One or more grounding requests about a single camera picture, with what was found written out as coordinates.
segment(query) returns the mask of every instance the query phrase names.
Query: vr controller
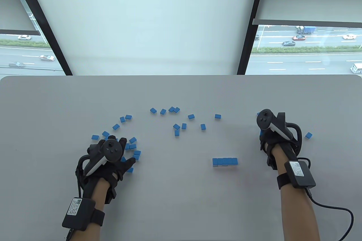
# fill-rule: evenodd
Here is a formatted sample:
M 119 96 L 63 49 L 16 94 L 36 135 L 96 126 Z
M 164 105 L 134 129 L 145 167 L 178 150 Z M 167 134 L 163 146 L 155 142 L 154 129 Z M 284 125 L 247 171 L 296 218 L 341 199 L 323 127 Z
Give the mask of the vr controller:
M 123 155 L 122 146 L 117 140 L 112 138 L 107 139 L 101 148 L 98 144 L 90 145 L 87 152 L 89 154 L 89 162 L 84 167 L 85 176 L 91 175 L 100 165 L 104 165 L 107 161 L 113 163 L 120 160 Z
M 289 160 L 296 160 L 296 156 L 299 155 L 301 149 L 301 129 L 295 123 L 285 122 L 285 112 L 279 112 L 278 115 L 275 116 L 270 109 L 264 109 L 257 115 L 256 123 L 261 130 L 267 130 L 270 128 L 271 131 L 278 133 L 282 138 L 292 143 L 292 149 L 290 149 L 290 147 L 286 147 L 285 145 L 281 145 L 281 147 Z M 295 129 L 297 134 L 296 139 L 288 128 Z M 275 159 L 269 155 L 267 165 L 271 166 L 273 170 L 277 169 Z

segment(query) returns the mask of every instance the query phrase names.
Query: black cable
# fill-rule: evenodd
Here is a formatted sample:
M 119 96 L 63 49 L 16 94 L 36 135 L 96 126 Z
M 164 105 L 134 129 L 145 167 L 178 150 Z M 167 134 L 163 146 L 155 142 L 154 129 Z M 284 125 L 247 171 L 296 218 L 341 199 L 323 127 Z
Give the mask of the black cable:
M 308 159 L 308 158 L 305 158 L 305 157 L 298 157 L 298 160 L 301 159 L 301 160 L 307 160 L 308 161 L 308 168 L 310 169 L 311 167 L 311 161 Z
M 324 208 L 344 210 L 344 211 L 347 211 L 347 212 L 351 215 L 351 223 L 349 224 L 349 227 L 348 227 L 347 231 L 345 232 L 345 234 L 343 234 L 342 238 L 341 238 L 340 240 L 338 240 L 338 241 L 342 241 L 342 240 L 349 234 L 349 232 L 350 232 L 351 229 L 352 229 L 353 222 L 354 222 L 354 216 L 353 216 L 352 211 L 349 210 L 349 209 L 347 209 L 347 208 L 343 208 L 343 207 L 336 207 L 336 206 L 329 206 L 329 205 L 320 204 L 320 203 L 316 202 L 316 201 L 313 199 L 312 193 L 310 192 L 310 190 L 309 190 L 308 188 L 305 188 L 305 191 L 306 191 L 308 197 L 310 198 L 310 200 L 311 200 L 314 204 L 316 204 L 316 205 L 318 205 L 318 206 L 320 206 L 320 207 L 324 207 Z

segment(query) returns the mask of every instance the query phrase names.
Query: person's arm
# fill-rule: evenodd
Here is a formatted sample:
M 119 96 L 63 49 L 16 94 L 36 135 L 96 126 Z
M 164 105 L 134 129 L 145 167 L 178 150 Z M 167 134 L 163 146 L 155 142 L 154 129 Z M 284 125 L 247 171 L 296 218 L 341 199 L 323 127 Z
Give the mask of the person's arm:
M 92 200 L 96 202 L 95 209 L 103 211 L 109 187 L 109 182 L 103 178 L 99 179 L 92 195 Z M 99 241 L 100 234 L 101 227 L 98 224 L 90 223 L 84 232 L 76 231 L 73 234 L 71 241 Z
M 278 167 L 278 175 L 286 173 L 284 163 L 288 161 L 277 144 L 271 151 Z M 294 188 L 291 183 L 282 186 L 282 221 L 284 241 L 320 241 L 317 220 L 304 189 Z

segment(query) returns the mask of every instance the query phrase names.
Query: black car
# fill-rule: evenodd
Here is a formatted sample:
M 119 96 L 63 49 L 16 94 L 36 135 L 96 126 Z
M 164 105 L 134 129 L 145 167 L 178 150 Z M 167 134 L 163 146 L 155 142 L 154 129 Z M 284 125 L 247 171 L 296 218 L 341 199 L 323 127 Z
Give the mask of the black car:
M 294 41 L 284 41 L 282 43 L 283 46 L 295 46 L 295 42 Z

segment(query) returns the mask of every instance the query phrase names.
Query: white car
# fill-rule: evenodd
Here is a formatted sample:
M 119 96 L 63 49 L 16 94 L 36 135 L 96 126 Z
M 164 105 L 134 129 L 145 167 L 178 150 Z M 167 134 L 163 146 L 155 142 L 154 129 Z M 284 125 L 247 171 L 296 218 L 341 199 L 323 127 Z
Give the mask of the white car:
M 40 60 L 44 60 L 44 61 L 54 61 L 55 56 L 53 55 L 41 55 L 39 56 Z
M 344 40 L 354 40 L 357 37 L 355 34 L 347 34 L 343 36 Z
M 31 39 L 31 36 L 29 35 L 20 35 L 18 37 L 18 40 L 29 40 L 29 39 Z

